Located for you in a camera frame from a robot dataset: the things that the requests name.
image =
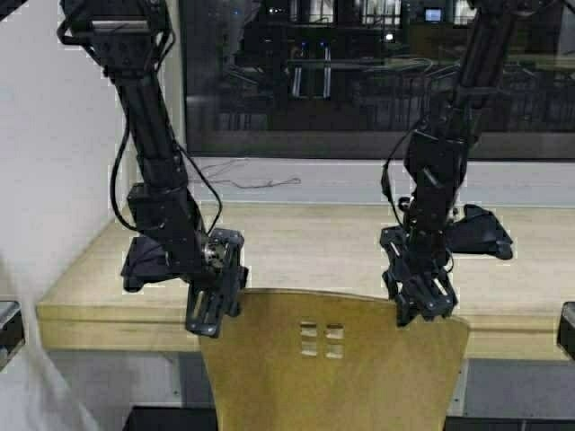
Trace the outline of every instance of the wire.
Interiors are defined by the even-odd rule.
[[[219,197],[219,194],[214,189],[214,187],[211,185],[208,178],[206,178],[204,173],[198,167],[196,162],[194,162],[194,159],[191,158],[190,154],[188,154],[188,152],[185,150],[185,148],[183,146],[181,146],[180,144],[178,144],[178,146],[180,148],[181,153],[188,159],[188,161],[193,166],[194,170],[198,173],[201,180],[204,182],[204,184],[206,184],[206,187],[208,187],[209,191],[212,192],[212,194],[214,195],[214,197],[217,200],[217,214],[216,214],[216,217],[214,218],[214,221],[212,222],[212,225],[208,229],[208,235],[210,235],[212,233],[212,231],[214,230],[214,227],[216,227],[216,224],[217,224],[220,216],[222,215],[222,212],[224,211],[224,204],[222,202],[222,198]]]
[[[160,69],[162,68],[162,65],[164,64],[166,57],[168,57],[168,55],[172,51],[175,44],[176,44],[176,33],[173,29],[170,29],[170,43],[167,46],[167,48],[164,50],[162,55],[160,56],[160,59],[158,61],[158,66],[155,68],[156,72],[160,71]]]
[[[232,160],[229,160],[229,161],[223,162],[223,163],[209,164],[208,166],[204,166],[202,168],[202,172],[206,175],[206,177],[210,180],[210,182],[212,184],[230,184],[230,185],[232,185],[238,189],[243,189],[243,190],[273,189],[273,188],[280,187],[280,186],[302,184],[302,180],[299,177],[293,177],[293,178],[290,178],[289,180],[282,180],[282,181],[269,180],[263,184],[241,184],[241,183],[238,183],[234,180],[229,180],[229,179],[216,180],[216,178],[219,177],[220,175],[227,173],[227,172],[230,172],[231,170],[233,170],[236,167],[244,166],[244,164],[238,164],[238,163],[245,162],[247,160],[248,159],[232,159]],[[215,168],[220,168],[220,169],[218,169],[214,173],[210,173],[210,174],[207,173],[208,170],[215,169]],[[201,183],[202,181],[193,180],[191,182],[198,184],[198,183]]]
[[[451,261],[451,267],[447,270],[448,274],[451,274],[453,272],[453,269],[456,267],[456,260],[453,257],[453,252],[446,247],[446,251],[447,254],[449,255],[449,260],[447,261],[447,263],[449,263],[449,261]]]
[[[405,142],[405,139],[408,138],[408,136],[411,135],[411,133],[413,133],[415,131],[415,129],[417,129],[420,124],[423,122],[423,118],[419,119],[418,121],[416,121],[416,123],[411,126],[411,128],[407,131],[407,133],[405,133],[405,135],[403,135],[399,141],[397,141],[397,144],[395,144],[394,149],[392,150],[392,152],[389,154],[389,156],[387,157],[387,161],[385,162],[384,165],[384,176],[386,176],[387,178],[387,182],[389,182],[390,177],[389,177],[389,166],[392,162],[392,159],[394,158],[395,153],[397,152],[397,150],[399,149],[400,146],[402,146],[403,142]],[[405,231],[405,226],[403,225],[399,214],[397,213],[397,208],[395,207],[395,201],[394,201],[394,196],[393,196],[393,192],[391,191],[391,187],[389,189],[388,193],[384,193],[385,196],[387,197],[387,200],[389,201],[389,203],[392,206],[392,210],[394,211],[394,216],[395,216],[395,220],[397,221],[397,224],[401,226],[401,228]]]
[[[116,218],[118,218],[119,222],[122,223],[122,225],[127,229],[129,229],[130,231],[139,232],[139,230],[135,226],[128,223],[126,219],[122,216],[121,212],[119,211],[118,198],[116,196],[116,183],[118,181],[119,165],[122,161],[122,157],[124,155],[124,152],[126,151],[126,145],[128,145],[129,140],[129,116],[127,113],[125,115],[125,118],[126,118],[126,125],[124,126],[124,136],[122,137],[121,144],[119,145],[119,150],[116,154],[116,160],[114,161],[114,166],[111,170],[110,200],[111,200],[111,207],[113,208],[114,214],[116,215]]]
[[[212,181],[212,183],[213,184],[231,184],[234,187],[237,187],[238,189],[250,190],[250,189],[273,189],[275,187],[287,186],[287,185],[299,186],[302,184],[302,181],[300,178],[294,177],[294,178],[290,178],[289,180],[284,180],[284,181],[279,181],[279,182],[274,182],[273,180],[270,180],[270,181],[266,182],[265,184],[254,184],[254,185],[239,184],[239,183],[232,181],[232,180],[217,180],[217,181]]]

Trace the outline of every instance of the monitor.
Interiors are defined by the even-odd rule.
[[[441,22],[443,10],[437,7],[427,7],[425,9],[425,22]]]

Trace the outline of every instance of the black cable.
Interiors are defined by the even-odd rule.
[[[194,159],[191,158],[190,154],[188,154],[188,152],[185,150],[185,148],[183,146],[181,146],[180,144],[178,144],[178,146],[180,147],[180,151],[181,153],[188,159],[188,161],[191,163],[191,165],[193,166],[194,170],[198,173],[199,177],[201,178],[201,180],[204,182],[204,184],[206,184],[206,187],[208,187],[209,191],[212,192],[212,194],[214,195],[214,197],[217,200],[217,214],[216,214],[216,218],[214,218],[214,221],[212,222],[212,225],[209,227],[208,229],[208,235],[210,235],[212,233],[212,231],[214,230],[214,227],[216,227],[216,223],[219,220],[220,216],[222,215],[222,211],[224,210],[224,204],[222,202],[221,197],[219,197],[219,195],[217,194],[217,191],[214,189],[214,187],[211,185],[211,183],[209,182],[209,180],[206,178],[206,176],[204,175],[204,173],[201,171],[201,169],[198,167],[198,165],[196,164],[196,162],[194,162]]]
[[[384,176],[387,179],[387,183],[389,183],[389,166],[392,162],[392,159],[394,158],[395,153],[397,153],[397,150],[400,148],[400,146],[402,146],[403,142],[405,142],[405,139],[407,139],[411,133],[413,133],[415,131],[415,129],[417,129],[420,124],[424,121],[423,118],[419,119],[418,121],[415,122],[415,124],[413,126],[411,126],[411,128],[407,131],[407,133],[405,133],[405,135],[403,135],[399,141],[397,141],[397,144],[395,144],[394,149],[392,150],[392,152],[389,154],[389,156],[387,157],[387,161],[385,162],[384,165]],[[394,211],[394,216],[395,216],[395,220],[397,221],[397,224],[401,226],[401,228],[405,231],[405,226],[403,225],[399,214],[397,213],[397,208],[395,207],[395,201],[394,201],[394,196],[393,196],[393,192],[391,191],[391,186],[389,187],[389,189],[384,189],[384,195],[387,197],[387,200],[389,201],[389,203],[392,206],[392,210]]]
[[[119,222],[122,223],[122,225],[127,229],[129,229],[130,231],[139,232],[139,230],[135,226],[128,223],[126,219],[122,216],[121,212],[119,211],[118,198],[116,197],[116,182],[118,180],[119,165],[122,161],[122,157],[124,155],[124,152],[126,151],[126,145],[128,145],[129,140],[128,114],[126,114],[125,118],[126,118],[126,125],[124,126],[124,136],[122,137],[122,142],[119,146],[118,153],[116,154],[116,160],[114,161],[114,166],[111,170],[110,201],[111,201],[111,207],[113,208],[114,214],[116,215],[116,218],[118,218]]]
[[[158,61],[158,66],[156,67],[155,71],[158,73],[160,71],[160,69],[162,68],[162,65],[164,64],[165,58],[168,57],[168,55],[170,54],[170,52],[173,49],[173,46],[176,43],[176,33],[173,29],[170,30],[170,44],[167,46],[167,48],[164,50],[164,52],[162,53],[162,55],[160,56],[160,59]]]

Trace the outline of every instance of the wooden chair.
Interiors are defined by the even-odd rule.
[[[386,300],[248,289],[200,341],[219,431],[439,431],[468,326],[395,326]]]

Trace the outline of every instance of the wooden table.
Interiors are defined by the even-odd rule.
[[[213,214],[212,206],[203,206]],[[468,358],[555,360],[564,302],[575,299],[575,210],[494,210],[516,258],[456,258],[456,314],[472,327]],[[223,225],[246,238],[249,287],[295,288],[385,297],[381,228],[389,207],[227,204]],[[199,349],[183,328],[187,287],[180,281],[122,291],[119,276],[132,233],[110,224],[37,306],[46,349]]]

